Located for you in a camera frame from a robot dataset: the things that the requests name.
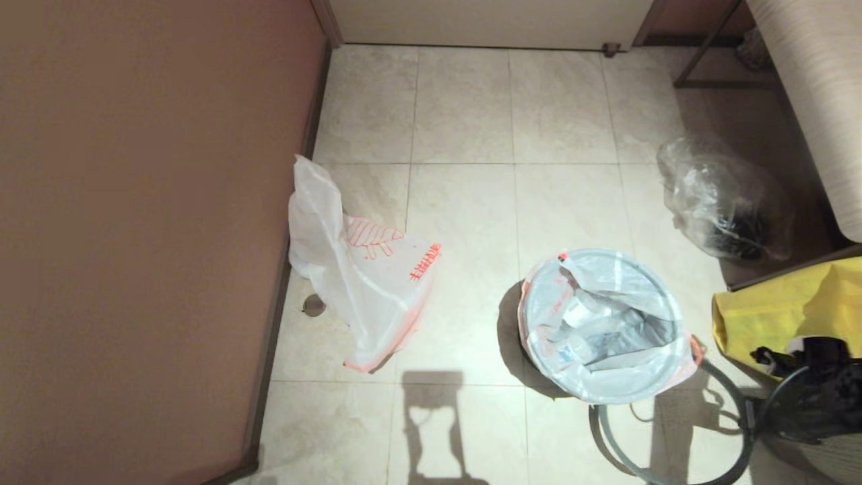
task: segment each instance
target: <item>wall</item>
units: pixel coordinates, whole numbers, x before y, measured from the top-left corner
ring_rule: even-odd
[[[646,35],[705,36],[730,4],[730,0],[655,0],[655,17],[649,16]],[[730,17],[721,35],[742,35],[754,26],[754,19],[743,2]]]
[[[0,483],[199,483],[243,464],[308,0],[0,7]]]

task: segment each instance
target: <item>metal frame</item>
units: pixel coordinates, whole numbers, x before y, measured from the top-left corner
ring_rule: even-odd
[[[697,48],[695,55],[689,60],[685,69],[679,74],[677,80],[673,81],[673,86],[676,88],[706,88],[706,89],[773,89],[776,87],[774,81],[722,81],[722,80],[690,80],[688,77],[695,70],[697,63],[706,54],[706,51],[712,45],[716,36],[721,33],[721,30],[728,24],[730,17],[733,16],[736,9],[740,7],[742,0],[732,0],[728,4],[718,23],[712,28],[712,31],[707,35],[700,47]]]

